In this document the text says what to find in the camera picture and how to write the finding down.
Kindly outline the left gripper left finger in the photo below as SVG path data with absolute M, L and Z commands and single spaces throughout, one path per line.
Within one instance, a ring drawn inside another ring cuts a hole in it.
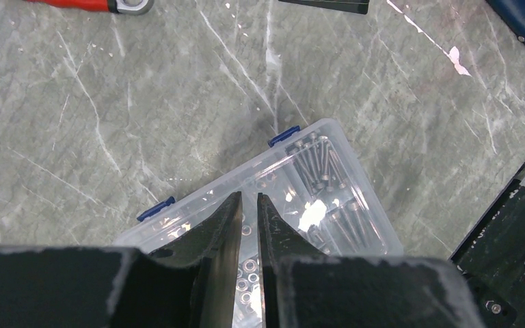
M 0 246 L 0 327 L 230 327 L 242 196 L 145 254 Z

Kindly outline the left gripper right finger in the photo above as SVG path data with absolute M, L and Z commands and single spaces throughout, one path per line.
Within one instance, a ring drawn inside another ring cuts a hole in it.
M 266 327 L 482 327 L 470 289 L 449 262 L 329 256 L 258 194 Z

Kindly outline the black card stack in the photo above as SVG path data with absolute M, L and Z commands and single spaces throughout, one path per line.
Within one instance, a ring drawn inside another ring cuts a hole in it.
M 336 10 L 354 14 L 366 15 L 368 13 L 369 0 L 280 0 L 285 3 L 304 5 L 314 8 Z

